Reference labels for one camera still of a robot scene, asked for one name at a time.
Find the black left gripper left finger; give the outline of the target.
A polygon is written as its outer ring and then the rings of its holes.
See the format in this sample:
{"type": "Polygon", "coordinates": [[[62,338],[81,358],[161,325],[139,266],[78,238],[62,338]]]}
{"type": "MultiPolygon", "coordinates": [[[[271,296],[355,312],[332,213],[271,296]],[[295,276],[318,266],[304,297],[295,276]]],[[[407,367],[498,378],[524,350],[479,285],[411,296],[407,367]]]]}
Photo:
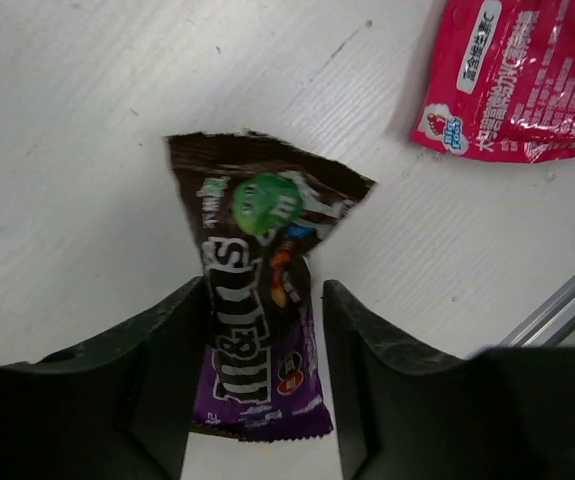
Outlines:
{"type": "Polygon", "coordinates": [[[207,317],[195,278],[36,363],[0,366],[0,479],[177,479],[207,317]]]}

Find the red pink candy packet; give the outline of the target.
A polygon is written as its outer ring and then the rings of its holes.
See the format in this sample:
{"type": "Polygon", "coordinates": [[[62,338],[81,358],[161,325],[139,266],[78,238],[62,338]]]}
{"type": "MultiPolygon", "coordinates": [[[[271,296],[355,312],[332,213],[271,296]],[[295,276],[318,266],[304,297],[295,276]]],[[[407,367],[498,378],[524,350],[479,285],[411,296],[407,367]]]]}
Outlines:
{"type": "Polygon", "coordinates": [[[411,141],[463,158],[575,158],[575,1],[449,1],[411,141]]]}

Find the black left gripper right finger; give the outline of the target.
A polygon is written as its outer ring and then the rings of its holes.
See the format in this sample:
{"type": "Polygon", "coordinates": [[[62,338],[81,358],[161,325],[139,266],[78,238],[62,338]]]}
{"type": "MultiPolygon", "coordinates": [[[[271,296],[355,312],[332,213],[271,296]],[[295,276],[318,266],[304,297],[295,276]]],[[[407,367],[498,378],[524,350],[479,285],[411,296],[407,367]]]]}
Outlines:
{"type": "Polygon", "coordinates": [[[336,280],[322,316],[344,478],[575,479],[575,348],[462,360],[336,280]]]}

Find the purple brown M&M's packet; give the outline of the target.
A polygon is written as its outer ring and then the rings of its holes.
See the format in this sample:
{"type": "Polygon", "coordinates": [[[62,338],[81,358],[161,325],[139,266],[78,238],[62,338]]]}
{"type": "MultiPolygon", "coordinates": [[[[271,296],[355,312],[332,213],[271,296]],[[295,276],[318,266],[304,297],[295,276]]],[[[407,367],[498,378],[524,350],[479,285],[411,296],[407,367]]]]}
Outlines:
{"type": "Polygon", "coordinates": [[[210,301],[193,426],[251,442],[329,434],[308,258],[373,181],[257,132],[166,145],[210,301]]]}

